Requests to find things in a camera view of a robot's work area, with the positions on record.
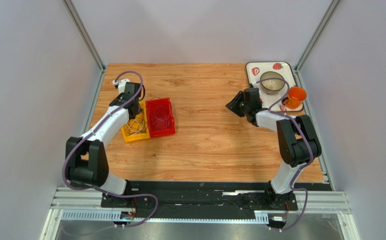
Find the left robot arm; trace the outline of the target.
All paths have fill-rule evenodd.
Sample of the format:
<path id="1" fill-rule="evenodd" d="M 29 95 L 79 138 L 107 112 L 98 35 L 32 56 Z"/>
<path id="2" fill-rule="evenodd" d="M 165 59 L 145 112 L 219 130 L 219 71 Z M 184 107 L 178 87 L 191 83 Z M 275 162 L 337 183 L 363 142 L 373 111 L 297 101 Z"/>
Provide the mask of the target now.
<path id="1" fill-rule="evenodd" d="M 80 137 L 66 142 L 62 176 L 73 190 L 95 189 L 112 196 L 128 194 L 128 181 L 109 170 L 106 148 L 113 137 L 141 112 L 139 98 L 143 84 L 121 82 L 119 95 L 109 104 L 104 116 Z"/>

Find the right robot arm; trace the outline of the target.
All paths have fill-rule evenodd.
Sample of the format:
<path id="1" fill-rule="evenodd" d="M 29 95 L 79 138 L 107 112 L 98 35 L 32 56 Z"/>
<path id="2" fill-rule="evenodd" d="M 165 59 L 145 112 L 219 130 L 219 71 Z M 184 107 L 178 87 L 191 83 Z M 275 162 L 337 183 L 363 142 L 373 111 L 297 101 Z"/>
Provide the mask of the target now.
<path id="1" fill-rule="evenodd" d="M 314 125 L 306 114 L 291 116 L 263 108 L 257 88 L 247 88 L 226 104 L 226 108 L 259 128 L 277 134 L 282 163 L 270 181 L 269 192 L 284 195 L 294 190 L 302 171 L 322 153 Z"/>

